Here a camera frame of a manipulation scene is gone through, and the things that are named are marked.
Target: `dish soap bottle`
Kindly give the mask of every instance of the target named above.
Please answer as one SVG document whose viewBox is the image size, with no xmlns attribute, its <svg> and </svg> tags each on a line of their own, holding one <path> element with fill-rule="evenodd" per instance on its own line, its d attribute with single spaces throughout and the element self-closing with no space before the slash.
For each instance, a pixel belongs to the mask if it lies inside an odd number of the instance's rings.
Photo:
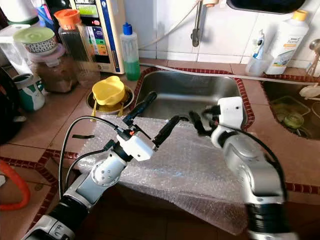
<svg viewBox="0 0 320 240">
<path fill-rule="evenodd" d="M 130 81 L 137 81 L 140 77 L 138 37 L 137 34 L 132 31 L 132 25 L 127 22 L 123 25 L 120 42 L 126 78 Z"/>
<path fill-rule="evenodd" d="M 297 10 L 291 19 L 282 21 L 270 44 L 268 53 L 273 57 L 266 74 L 283 74 L 299 44 L 309 30 L 305 22 L 308 12 Z"/>
</svg>

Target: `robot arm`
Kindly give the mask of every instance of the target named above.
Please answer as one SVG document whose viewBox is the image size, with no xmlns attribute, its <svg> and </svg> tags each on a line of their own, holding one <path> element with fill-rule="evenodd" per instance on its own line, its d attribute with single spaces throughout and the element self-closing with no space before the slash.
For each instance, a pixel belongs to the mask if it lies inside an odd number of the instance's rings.
<svg viewBox="0 0 320 240">
<path fill-rule="evenodd" d="M 226 165 L 242 186 L 249 238 L 297 240 L 297 235 L 291 232 L 285 217 L 286 189 L 281 170 L 264 154 L 254 137 L 241 133 L 242 98 L 221 98 L 218 106 L 210 111 L 213 117 L 218 116 L 219 125 L 213 131 L 205 132 L 215 147 L 222 148 Z M 192 121 L 199 135 L 204 135 L 200 116 L 194 117 Z"/>
<path fill-rule="evenodd" d="M 171 118 L 151 141 L 139 126 L 134 125 L 133 119 L 156 97 L 155 92 L 149 93 L 146 99 L 123 119 L 129 129 L 116 128 L 118 141 L 108 142 L 107 145 L 111 143 L 108 157 L 96 162 L 90 173 L 80 175 L 63 194 L 57 206 L 48 215 L 42 216 L 22 240 L 73 240 L 82 221 L 102 194 L 119 181 L 128 162 L 133 158 L 137 161 L 151 158 L 182 119 L 179 116 Z"/>
</svg>

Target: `yellow bottle cap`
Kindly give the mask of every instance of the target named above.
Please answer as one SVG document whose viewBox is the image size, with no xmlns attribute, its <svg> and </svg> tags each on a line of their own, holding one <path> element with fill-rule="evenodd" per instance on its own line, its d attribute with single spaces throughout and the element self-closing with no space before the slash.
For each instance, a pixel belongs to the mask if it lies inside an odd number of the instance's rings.
<svg viewBox="0 0 320 240">
<path fill-rule="evenodd" d="M 308 12 L 305 10 L 297 10 L 293 13 L 292 19 L 298 20 L 298 21 L 304 21 L 306 20 L 308 15 Z"/>
</svg>

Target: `yellow bowl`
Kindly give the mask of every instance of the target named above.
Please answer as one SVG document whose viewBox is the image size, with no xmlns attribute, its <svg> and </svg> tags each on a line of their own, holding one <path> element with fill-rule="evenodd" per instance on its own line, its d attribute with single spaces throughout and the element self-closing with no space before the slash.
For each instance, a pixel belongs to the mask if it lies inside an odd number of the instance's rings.
<svg viewBox="0 0 320 240">
<path fill-rule="evenodd" d="M 118 76 L 110 76 L 98 81 L 92 87 L 95 100 L 99 105 L 113 106 L 125 96 L 125 85 Z"/>
</svg>

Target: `tiled wall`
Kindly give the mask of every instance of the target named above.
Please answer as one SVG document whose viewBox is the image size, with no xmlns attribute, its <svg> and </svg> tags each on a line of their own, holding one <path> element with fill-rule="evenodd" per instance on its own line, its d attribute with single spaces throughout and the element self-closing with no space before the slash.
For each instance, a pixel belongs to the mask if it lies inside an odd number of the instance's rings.
<svg viewBox="0 0 320 240">
<path fill-rule="evenodd" d="M 138 34 L 139 46 L 166 33 L 195 4 L 195 0 L 125 0 L 126 19 Z M 310 30 L 290 65 L 305 68 L 313 59 L 309 43 L 320 38 L 320 0 L 306 0 L 301 9 L 309 12 Z M 200 45 L 192 46 L 191 33 L 196 9 L 181 26 L 159 42 L 140 50 L 140 57 L 216 63 L 246 64 L 252 51 L 252 40 L 260 29 L 268 48 L 277 22 L 292 16 L 240 11 L 228 5 L 208 8 L 203 22 Z"/>
</svg>

